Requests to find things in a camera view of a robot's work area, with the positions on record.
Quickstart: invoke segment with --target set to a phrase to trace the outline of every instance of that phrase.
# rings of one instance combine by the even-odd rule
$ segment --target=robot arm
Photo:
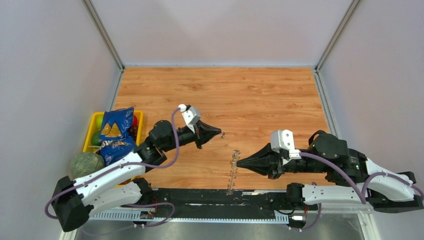
[[[153,168],[169,167],[171,163],[160,166],[167,159],[164,152],[192,142],[201,149],[203,144],[221,133],[221,129],[200,121],[201,115],[195,107],[183,104],[178,107],[186,126],[176,129],[177,136],[169,121],[158,121],[145,141],[122,159],[90,175],[72,181],[65,176],[57,182],[53,201],[50,201],[63,231],[79,228],[89,217],[104,210],[142,203],[143,182],[135,179],[124,186],[115,186]]]
[[[318,203],[364,203],[339,172],[314,156],[339,167],[359,189],[372,174],[381,173],[369,182],[364,192],[366,201],[378,212],[401,213],[424,208],[422,197],[414,195],[412,185],[416,181],[412,172],[394,173],[378,166],[363,153],[348,148],[346,141],[324,131],[312,135],[308,149],[295,149],[293,133],[277,130],[271,133],[270,143],[252,156],[239,160],[237,167],[269,179],[277,179],[284,173],[327,173],[327,181],[335,183],[335,186],[287,185],[287,201],[294,207]]]

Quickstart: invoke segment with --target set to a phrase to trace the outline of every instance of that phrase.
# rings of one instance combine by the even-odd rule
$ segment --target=white wall
[[[424,188],[424,1],[364,0],[322,77],[340,136]],[[386,239],[422,239],[424,211],[375,215]]]
[[[351,0],[93,0],[125,65],[316,65]]]
[[[44,205],[118,78],[81,1],[2,1],[0,239],[59,238]]]

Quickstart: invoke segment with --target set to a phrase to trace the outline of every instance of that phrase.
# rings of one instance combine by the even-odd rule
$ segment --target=perforated metal strip
[[[114,221],[146,221],[158,222],[164,217],[154,219],[140,219],[141,211],[149,211],[150,208],[118,208],[100,212],[90,218],[90,220],[114,220]],[[275,219],[226,219],[226,218],[180,218],[173,217],[170,222],[180,223],[234,223],[234,224],[288,224],[289,217],[279,212],[275,212]]]

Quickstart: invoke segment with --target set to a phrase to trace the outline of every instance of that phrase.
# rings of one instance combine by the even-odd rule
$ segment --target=yellow bin
[[[88,127],[87,137],[85,138],[84,147],[82,148],[83,152],[97,152],[98,148],[89,147],[92,145],[92,136],[95,132],[100,131],[96,126],[96,118],[98,116],[103,116],[104,112],[95,112],[91,117],[90,127]],[[142,128],[143,128],[143,112],[140,110],[134,110],[134,115],[138,119],[138,130],[137,130],[137,138],[135,140],[135,144],[138,146],[142,143]]]

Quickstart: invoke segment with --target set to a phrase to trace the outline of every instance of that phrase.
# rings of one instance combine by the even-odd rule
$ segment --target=wooden table
[[[316,130],[327,131],[310,68],[129,67],[115,108],[135,107],[145,114],[146,134],[159,120],[171,120],[179,104],[192,105],[206,124],[222,129],[203,149],[180,148],[176,163],[143,176],[155,188],[226,189],[233,150],[246,158],[270,142],[270,133],[293,131],[297,148],[306,148]],[[181,115],[177,127],[183,127]],[[175,151],[166,153],[168,159]],[[285,189],[289,183],[329,185],[324,174],[286,173],[270,180],[239,168],[235,189]]]

